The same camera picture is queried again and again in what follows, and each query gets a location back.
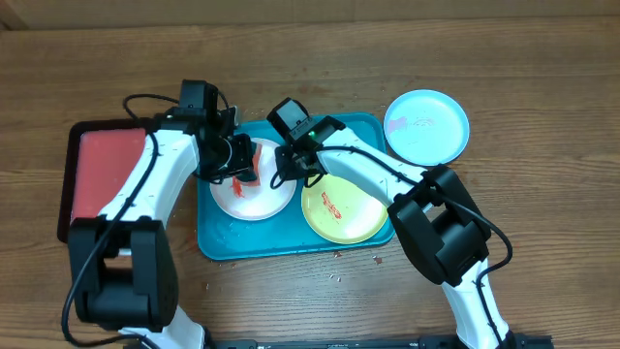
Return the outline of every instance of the plate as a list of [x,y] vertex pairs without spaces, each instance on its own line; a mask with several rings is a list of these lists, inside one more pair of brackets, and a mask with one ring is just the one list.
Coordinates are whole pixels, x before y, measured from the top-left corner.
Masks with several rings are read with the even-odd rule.
[[403,159],[421,166],[454,160],[469,140],[467,114],[450,96],[416,90],[387,108],[384,130],[389,146]]
[[271,189],[269,182],[276,172],[274,150],[279,145],[258,138],[253,138],[252,142],[261,145],[254,159],[255,166],[258,164],[260,184],[243,183],[234,177],[224,179],[222,184],[210,184],[217,206],[228,215],[247,221],[266,219],[281,211],[297,186],[295,180],[289,180],[278,189]]
[[317,234],[343,244],[372,238],[388,219],[388,211],[377,199],[329,174],[313,187],[303,188],[301,210]]

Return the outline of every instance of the blue tray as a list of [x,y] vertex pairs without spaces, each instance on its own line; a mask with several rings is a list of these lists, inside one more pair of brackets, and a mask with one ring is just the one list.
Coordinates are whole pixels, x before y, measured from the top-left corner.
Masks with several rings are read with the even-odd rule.
[[[386,151],[383,129],[372,114],[352,112],[336,114],[333,117],[347,124],[363,141]],[[236,132],[284,143],[267,121],[242,124]],[[344,245],[321,238],[303,217],[302,188],[301,180],[297,183],[291,202],[278,214],[262,221],[248,222],[228,216],[213,200],[209,183],[199,180],[198,246],[202,253],[215,261],[227,261],[378,246],[387,243],[394,236],[394,228],[388,220],[375,236],[364,242]]]

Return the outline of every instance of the white plate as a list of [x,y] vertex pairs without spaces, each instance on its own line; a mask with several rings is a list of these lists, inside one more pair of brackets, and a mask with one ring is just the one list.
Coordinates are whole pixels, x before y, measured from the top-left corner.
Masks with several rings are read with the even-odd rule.
[[416,90],[396,98],[386,111],[389,146],[416,165],[436,166],[454,160],[469,140],[467,114],[450,96]]
[[281,211],[293,197],[297,186],[296,180],[289,180],[272,190],[269,182],[276,172],[274,150],[279,145],[274,141],[256,138],[252,142],[262,145],[258,159],[261,184],[252,187],[236,178],[226,178],[222,184],[210,185],[215,203],[225,213],[248,221],[266,219]]

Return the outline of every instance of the black base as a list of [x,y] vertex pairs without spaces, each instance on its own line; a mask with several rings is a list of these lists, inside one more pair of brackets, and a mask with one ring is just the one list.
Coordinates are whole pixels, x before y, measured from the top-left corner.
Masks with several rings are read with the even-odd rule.
[[[515,334],[510,349],[553,349],[551,336]],[[430,335],[412,340],[332,340],[259,343],[254,340],[216,341],[210,349],[467,349],[456,335]]]

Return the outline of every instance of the table surface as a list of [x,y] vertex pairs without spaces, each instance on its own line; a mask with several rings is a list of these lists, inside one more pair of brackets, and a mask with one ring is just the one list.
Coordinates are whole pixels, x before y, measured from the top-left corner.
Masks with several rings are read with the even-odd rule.
[[[71,126],[126,117],[128,94],[178,96],[182,79],[216,84],[245,120],[286,96],[379,118],[409,90],[453,96],[471,138],[451,166],[515,247],[491,277],[504,318],[558,348],[620,345],[620,20],[583,17],[1,32],[0,346],[68,347],[71,276],[55,229]],[[180,304],[216,338],[454,333],[441,288],[397,238],[339,258],[211,263],[197,248],[196,192],[191,179],[167,234]],[[500,240],[489,246],[492,262],[504,257]],[[102,335],[76,317],[72,329]]]

